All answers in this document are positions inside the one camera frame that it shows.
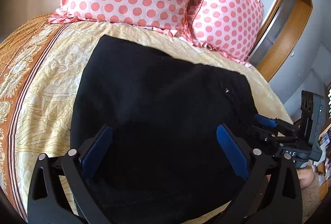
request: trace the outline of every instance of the yellow bedsheet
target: yellow bedsheet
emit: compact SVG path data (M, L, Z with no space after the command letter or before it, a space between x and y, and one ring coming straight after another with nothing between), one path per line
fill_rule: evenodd
M124 24L50 25L46 20L46 15L31 20L0 45L0 186L24 218L38 155L45 152L53 157L69 150L72 109L81 75L102 35L157 48L174 58L237 71L247 77L259 114L292 122L255 68L225 59L217 52ZM65 178L62 185L75 208ZM186 223L204 223L226 206Z

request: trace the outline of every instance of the silver screw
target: silver screw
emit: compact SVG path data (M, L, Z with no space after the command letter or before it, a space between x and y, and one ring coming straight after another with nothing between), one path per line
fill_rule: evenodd
M260 156L262 154L261 149L253 149L253 154L256 156Z
M284 158L285 158L285 159L291 159L291 155L290 155L289 153L285 153L285 154L284 154Z
M38 156L38 159L39 159L40 161L42 161L44 158L46 158L46 154L45 154L45 153L42 153L42 154L40 154L40 155Z
M69 156L75 156L77 154L77 150L76 149L70 149L69 151L68 151L68 155Z

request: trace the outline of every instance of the patterned bedsheet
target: patterned bedsheet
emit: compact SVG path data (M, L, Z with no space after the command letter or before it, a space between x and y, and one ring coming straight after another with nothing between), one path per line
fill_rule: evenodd
M0 186L24 219L38 155L45 152L53 157L69 150L72 109L81 75L104 34L160 49L174 58L237 71L247 77L260 114L292 122L253 67L178 38L124 24L83 21L54 25L47 19L44 15L29 21L0 45ZM64 177L61 181L76 212L67 181ZM186 223L203 223L226 206Z

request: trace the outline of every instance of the folded black cloth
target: folded black cloth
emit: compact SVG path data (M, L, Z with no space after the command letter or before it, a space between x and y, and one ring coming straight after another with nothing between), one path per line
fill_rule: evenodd
M244 137L255 114L243 75L103 36L82 74L71 148L109 124L113 143L87 180L96 202L115 223L183 223L242 187L216 128Z

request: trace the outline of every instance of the blue pad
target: blue pad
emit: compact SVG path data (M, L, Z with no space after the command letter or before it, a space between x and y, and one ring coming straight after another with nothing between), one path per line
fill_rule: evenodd
M80 162L83 179L94 176L112 141L113 130L111 127L105 126Z
M259 114L256 114L254 118L262 124L264 127L269 127L269 128L276 128L277 124L273 119L266 118L264 116L261 116Z
M249 176L249 162L237 143L223 125L217 127L216 136L235 174L247 180Z

